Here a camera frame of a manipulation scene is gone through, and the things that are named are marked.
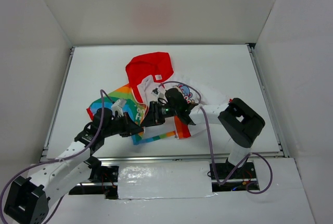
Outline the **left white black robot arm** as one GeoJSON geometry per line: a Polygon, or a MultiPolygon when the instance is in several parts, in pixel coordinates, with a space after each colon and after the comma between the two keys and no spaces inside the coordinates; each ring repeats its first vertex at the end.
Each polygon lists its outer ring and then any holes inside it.
{"type": "Polygon", "coordinates": [[[99,109],[68,148],[54,161],[39,163],[41,170],[23,177],[16,175],[5,186],[8,191],[1,220],[8,215],[18,223],[43,223],[49,209],[77,184],[102,179],[104,167],[94,157],[112,135],[128,137],[143,132],[127,112],[122,116],[99,109]]]}

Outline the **white foil-taped panel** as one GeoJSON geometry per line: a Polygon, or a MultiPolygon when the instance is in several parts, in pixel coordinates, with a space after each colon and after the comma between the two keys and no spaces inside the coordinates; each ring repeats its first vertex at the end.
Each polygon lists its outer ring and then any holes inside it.
{"type": "Polygon", "coordinates": [[[118,197],[122,200],[204,198],[213,196],[207,161],[122,163],[118,197]]]}

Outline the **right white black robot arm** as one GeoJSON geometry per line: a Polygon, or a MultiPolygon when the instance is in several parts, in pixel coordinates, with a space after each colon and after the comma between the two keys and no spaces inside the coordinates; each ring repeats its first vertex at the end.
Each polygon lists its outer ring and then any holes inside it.
{"type": "Polygon", "coordinates": [[[251,155],[251,147],[265,127],[264,119],[239,98],[223,105],[203,105],[200,102],[188,102],[176,88],[166,90],[164,98],[149,103],[147,114],[140,125],[162,125],[170,117],[177,117],[187,126],[206,125],[213,170],[211,174],[219,185],[225,184],[231,177],[238,178],[244,172],[244,163],[251,155]],[[227,176],[223,181],[220,181],[217,174],[210,124],[222,125],[235,143],[225,162],[227,176]]]}

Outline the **aluminium table frame rail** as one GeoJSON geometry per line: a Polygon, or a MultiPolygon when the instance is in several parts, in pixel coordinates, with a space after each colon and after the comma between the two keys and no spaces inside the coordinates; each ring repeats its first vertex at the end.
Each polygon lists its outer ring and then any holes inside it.
{"type": "Polygon", "coordinates": [[[283,153],[284,158],[290,158],[290,152],[288,150],[288,146],[286,145],[286,140],[284,138],[284,134],[282,133],[281,128],[279,126],[279,123],[277,121],[276,114],[274,112],[272,102],[269,98],[267,86],[265,84],[263,74],[262,74],[261,69],[260,69],[260,65],[258,63],[258,60],[257,60],[256,56],[255,56],[255,45],[256,45],[256,43],[246,43],[246,46],[248,48],[248,52],[249,52],[251,60],[252,60],[252,64],[253,64],[255,72],[257,74],[258,82],[259,82],[260,87],[261,87],[261,91],[262,91],[262,94],[263,94],[265,105],[266,105],[268,115],[269,115],[271,123],[272,123],[272,127],[273,127],[273,130],[274,130],[274,133],[275,133],[280,151],[283,153]]]}

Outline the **rainbow hooded kids jacket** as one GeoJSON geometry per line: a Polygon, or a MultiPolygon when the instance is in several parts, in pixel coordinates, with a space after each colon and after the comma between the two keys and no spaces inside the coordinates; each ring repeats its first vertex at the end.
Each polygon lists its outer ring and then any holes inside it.
{"type": "MultiPolygon", "coordinates": [[[[134,57],[125,67],[128,84],[114,90],[104,99],[97,99],[87,108],[90,118],[102,106],[110,109],[113,102],[120,98],[126,99],[123,107],[130,118],[139,124],[147,114],[149,103],[157,99],[152,90],[159,88],[165,95],[166,90],[176,88],[188,102],[200,102],[203,105],[220,105],[231,101],[231,98],[194,80],[174,72],[169,53],[155,52],[134,57]]],[[[166,119],[160,126],[148,127],[142,133],[133,135],[134,145],[153,142],[168,137],[185,139],[194,136],[203,130],[205,125],[187,126],[177,118],[166,119]]]]}

